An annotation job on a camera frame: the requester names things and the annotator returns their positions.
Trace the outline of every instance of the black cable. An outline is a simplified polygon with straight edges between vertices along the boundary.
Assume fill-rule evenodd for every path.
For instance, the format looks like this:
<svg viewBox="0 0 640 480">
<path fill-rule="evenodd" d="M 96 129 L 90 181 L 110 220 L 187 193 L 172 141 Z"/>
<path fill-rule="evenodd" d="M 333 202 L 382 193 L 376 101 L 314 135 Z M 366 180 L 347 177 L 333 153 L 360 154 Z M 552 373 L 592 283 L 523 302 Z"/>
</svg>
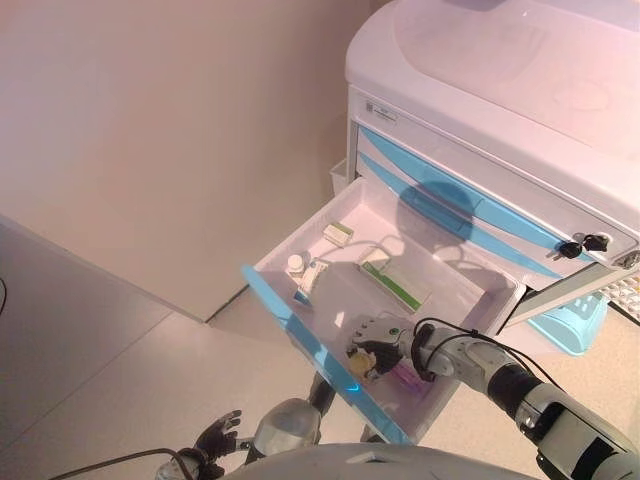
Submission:
<svg viewBox="0 0 640 480">
<path fill-rule="evenodd" d="M 413 336 L 416 336 L 416 333 L 418 333 L 418 328 L 420 328 L 422 326 L 423 323 L 425 322 L 436 322 L 436 323 L 441 323 L 443 325 L 446 325 L 447 327 L 451 327 L 455 330 L 459 330 L 461 332 L 465 332 L 465 333 L 471 333 L 471 330 L 467 330 L 466 328 L 462 328 L 458 325 L 454 325 L 453 323 L 449 323 L 449 322 L 445 322 L 444 320 L 440 320 L 439 318 L 436 317 L 425 317 L 425 318 L 421 318 L 420 320 L 418 320 L 415 324 L 415 326 L 413 327 Z"/>
<path fill-rule="evenodd" d="M 4 296 L 2 297 L 2 304 L 0 304 L 0 315 L 4 310 L 4 306 L 7 304 L 7 284 L 4 283 L 4 280 L 0 278 L 0 284 L 2 284 L 2 289 L 4 290 Z"/>
<path fill-rule="evenodd" d="M 531 362 L 553 385 L 555 385 L 556 387 L 558 387 L 560 390 L 564 391 L 564 389 L 553 379 L 553 377 L 551 377 L 551 375 L 549 375 L 547 373 L 547 371 L 542 368 L 535 360 L 533 360 L 529 355 L 527 355 L 526 353 L 521 352 L 520 350 L 516 350 L 515 348 L 512 348 L 508 345 L 505 345 L 504 343 L 498 342 L 497 340 L 494 340 L 491 337 L 487 337 L 486 335 L 483 335 L 481 333 L 479 333 L 477 330 L 468 330 L 466 328 L 460 327 L 458 325 L 454 325 L 453 323 L 450 322 L 446 322 L 444 320 L 441 320 L 439 318 L 435 318 L 435 317 L 425 317 L 422 318 L 420 320 L 418 320 L 418 322 L 416 323 L 415 327 L 413 328 L 413 334 L 414 336 L 416 335 L 416 333 L 418 332 L 418 329 L 426 322 L 436 322 L 436 323 L 441 323 L 443 325 L 446 325 L 450 328 L 453 328 L 454 330 L 458 330 L 460 332 L 465 332 L 466 335 L 454 335 L 452 337 L 449 337 L 449 339 L 454 339 L 454 338 L 460 338 L 461 336 L 468 336 L 471 338 L 479 338 L 481 340 L 484 340 L 486 342 L 489 343 L 493 343 L 494 345 L 504 349 L 506 352 L 508 352 L 511 356 L 513 356 L 513 358 L 516 359 L 516 361 L 522 365 L 522 367 L 531 375 L 533 375 L 533 371 L 531 370 L 531 368 L 529 367 L 529 365 L 527 365 L 524 360 L 522 360 L 522 358 L 520 358 L 520 355 L 523 356 L 524 358 L 526 358 L 529 362 Z M 433 357 L 434 353 L 436 353 L 436 351 L 441 348 L 444 344 L 447 343 L 447 341 L 449 340 L 444 340 L 442 341 L 439 345 L 436 346 L 436 348 L 434 348 L 431 352 L 431 354 L 429 355 L 429 358 L 427 359 L 427 362 L 425 363 L 425 370 L 427 369 L 427 367 L 429 366 L 429 362 L 431 360 L 431 358 Z"/>
<path fill-rule="evenodd" d="M 71 477 L 75 477 L 76 475 L 81 475 L 83 473 L 91 472 L 93 470 L 109 467 L 111 465 L 115 465 L 116 463 L 127 462 L 129 460 L 134 460 L 140 457 L 147 457 L 149 455 L 159 455 L 161 453 L 171 455 L 173 457 L 173 459 L 176 461 L 176 463 L 180 467 L 180 471 L 182 472 L 182 475 L 184 475 L 185 480 L 193 480 L 191 473 L 189 473 L 189 470 L 187 469 L 187 466 L 184 464 L 184 461 L 182 460 L 180 455 L 178 455 L 177 452 L 169 448 L 154 448 L 153 450 L 145 450 L 143 452 L 131 453 L 123 457 L 112 458 L 111 460 L 105 460 L 104 462 L 95 463 L 93 465 L 88 465 L 86 467 L 78 468 L 77 470 L 72 470 L 70 472 L 56 475 L 55 477 L 51 477 L 49 480 L 63 480 L 64 478 L 71 478 Z"/>
</svg>

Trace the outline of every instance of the gray floor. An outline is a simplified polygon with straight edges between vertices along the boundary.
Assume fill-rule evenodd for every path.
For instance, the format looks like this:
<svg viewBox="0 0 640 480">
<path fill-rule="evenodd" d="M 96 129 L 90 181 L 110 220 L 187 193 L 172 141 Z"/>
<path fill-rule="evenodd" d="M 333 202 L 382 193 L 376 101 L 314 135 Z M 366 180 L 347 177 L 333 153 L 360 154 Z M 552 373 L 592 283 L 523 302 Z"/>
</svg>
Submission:
<svg viewBox="0 0 640 480">
<path fill-rule="evenodd" d="M 612 313 L 587 355 L 541 361 L 569 392 L 638 442 L 639 347 L 640 329 Z M 240 435 L 250 435 L 271 406 L 304 396 L 312 376 L 251 294 L 211 326 L 172 314 L 2 451 L 0 478 L 42 479 L 134 450 L 186 446 L 235 408 L 244 411 Z M 325 418 L 323 441 L 356 441 L 362 426 L 337 400 Z M 465 388 L 422 444 L 541 477 L 534 447 L 497 408 Z M 229 457 L 226 465 L 240 460 Z M 140 460 L 84 478 L 153 478 L 161 461 Z"/>
</svg>

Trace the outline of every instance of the drawer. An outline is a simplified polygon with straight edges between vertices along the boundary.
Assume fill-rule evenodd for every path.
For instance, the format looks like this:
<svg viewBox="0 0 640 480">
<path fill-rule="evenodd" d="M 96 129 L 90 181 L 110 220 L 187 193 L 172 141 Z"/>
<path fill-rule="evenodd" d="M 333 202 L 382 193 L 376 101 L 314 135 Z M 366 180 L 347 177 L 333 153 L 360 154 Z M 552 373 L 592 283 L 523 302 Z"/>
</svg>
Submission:
<svg viewBox="0 0 640 480">
<path fill-rule="evenodd" d="M 353 230 L 343 248 L 323 237 L 332 222 Z M 394 271 L 418 288 L 417 310 L 385 291 L 359 267 L 363 255 L 382 248 Z M 287 274 L 292 254 L 328 262 L 310 297 L 294 300 Z M 433 316 L 492 335 L 523 295 L 525 285 L 492 263 L 482 248 L 464 242 L 410 208 L 376 178 L 359 178 L 243 273 L 254 292 L 335 390 L 386 440 L 417 443 L 457 388 L 438 378 L 415 388 L 393 373 L 373 384 L 348 368 L 346 347 L 364 317 L 394 315 L 408 323 Z"/>
<path fill-rule="evenodd" d="M 380 109 L 386 112 L 386 117 L 377 113 Z M 607 252 L 587 252 L 571 262 L 547 261 L 543 250 L 533 249 L 539 263 L 551 265 L 551 269 L 562 276 L 568 276 L 594 260 L 613 265 L 639 246 L 640 217 L 629 224 L 621 224 L 615 220 L 620 217 L 615 209 L 599 211 L 573 196 L 579 195 L 579 189 L 569 194 L 556 186 L 554 178 L 537 178 L 516 168 L 512 164 L 513 158 L 499 158 L 482 151 L 353 87 L 349 92 L 349 110 L 351 119 L 360 126 L 356 142 L 358 151 L 364 151 L 376 161 L 376 154 L 385 157 L 412 177 L 417 185 L 429 183 L 433 187 L 439 182 L 463 183 L 466 197 L 472 202 L 468 207 L 474 210 L 478 207 L 477 214 L 484 215 L 489 223 L 497 221 L 499 228 L 512 226 L 513 230 L 506 231 L 516 238 L 524 235 L 535 246 L 544 246 L 547 253 L 551 250 L 548 247 L 552 246 L 552 237 L 564 242 L 591 233 L 604 234 L 610 239 Z M 526 157 L 525 152 L 513 155 Z M 533 232 L 527 223 L 538 231 Z M 549 282 L 545 284 L 544 279 L 540 279 L 527 283 L 539 290 Z"/>
</svg>

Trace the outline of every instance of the drawer front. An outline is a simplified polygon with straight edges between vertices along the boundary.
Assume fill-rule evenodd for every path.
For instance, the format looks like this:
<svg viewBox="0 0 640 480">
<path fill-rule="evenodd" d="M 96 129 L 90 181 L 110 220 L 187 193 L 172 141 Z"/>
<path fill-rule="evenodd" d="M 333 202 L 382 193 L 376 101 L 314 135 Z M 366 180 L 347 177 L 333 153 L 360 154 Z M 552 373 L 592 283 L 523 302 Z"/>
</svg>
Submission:
<svg viewBox="0 0 640 480">
<path fill-rule="evenodd" d="M 401 164 L 409 176 L 416 176 L 416 184 L 421 180 L 433 182 L 435 177 L 440 179 L 436 182 L 441 181 L 442 175 L 449 176 L 444 178 L 445 183 L 461 182 L 471 202 L 481 200 L 478 215 L 488 223 L 497 222 L 507 232 L 524 235 L 531 242 L 547 246 L 553 237 L 560 241 L 572 241 L 574 236 L 584 234 L 609 237 L 607 252 L 588 252 L 580 257 L 582 262 L 591 258 L 611 265 L 620 256 L 638 248 L 638 225 L 619 224 L 579 199 L 569 198 L 553 185 L 510 166 L 508 159 L 475 149 L 437 127 L 355 89 L 350 91 L 349 102 L 351 119 L 366 129 L 366 132 L 361 129 L 358 135 L 357 150 L 363 151 L 363 137 L 368 145 L 377 143 L 398 163 L 398 169 Z M 376 160 L 366 147 L 364 153 Z M 419 167 L 414 160 L 428 166 Z M 510 229 L 507 228 L 511 223 L 509 217 L 512 220 L 520 217 Z M 525 226 L 526 221 L 530 222 L 528 226 Z"/>
<path fill-rule="evenodd" d="M 502 269 L 536 290 L 595 261 L 586 251 L 574 259 L 560 256 L 558 248 L 571 239 L 370 128 L 359 127 L 356 156 L 360 175 L 381 181 L 414 210 L 481 247 Z"/>
<path fill-rule="evenodd" d="M 358 381 L 338 362 L 305 327 L 293 310 L 252 267 L 243 267 L 242 273 L 252 290 L 264 306 L 276 318 L 282 328 L 296 342 L 316 371 L 329 382 L 333 389 L 351 406 L 365 417 L 372 426 L 390 443 L 412 444 L 402 429 L 376 404 L 371 396 L 361 388 Z"/>
</svg>

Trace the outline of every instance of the beige wall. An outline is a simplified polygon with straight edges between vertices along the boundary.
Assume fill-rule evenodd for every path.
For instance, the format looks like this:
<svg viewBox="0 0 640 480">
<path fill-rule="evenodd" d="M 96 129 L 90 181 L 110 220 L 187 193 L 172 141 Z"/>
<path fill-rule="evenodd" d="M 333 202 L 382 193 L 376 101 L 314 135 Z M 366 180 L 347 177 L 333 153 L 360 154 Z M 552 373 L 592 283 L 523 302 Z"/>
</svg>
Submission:
<svg viewBox="0 0 640 480">
<path fill-rule="evenodd" d="M 206 318 L 328 199 L 373 3 L 3 2 L 0 218 Z"/>
</svg>

